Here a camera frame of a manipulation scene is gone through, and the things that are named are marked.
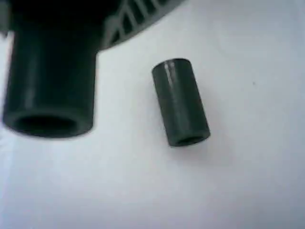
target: large black cylinder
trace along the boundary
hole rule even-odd
[[[163,122],[171,146],[188,146],[210,136],[191,63],[173,59],[153,71]]]
[[[96,30],[30,23],[14,30],[4,124],[46,138],[88,132],[93,126],[100,42]]]

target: gray plastic part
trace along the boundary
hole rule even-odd
[[[167,60],[157,65],[153,80],[170,146],[189,146],[210,136],[191,63]]]

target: white background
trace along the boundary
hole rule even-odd
[[[151,69],[177,57],[212,136],[175,149]],[[98,63],[91,133],[2,134],[1,229],[305,228],[303,0],[188,0]]]

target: black plastic housing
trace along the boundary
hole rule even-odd
[[[100,37],[87,27],[15,29],[3,121],[46,138],[84,134],[93,126]]]

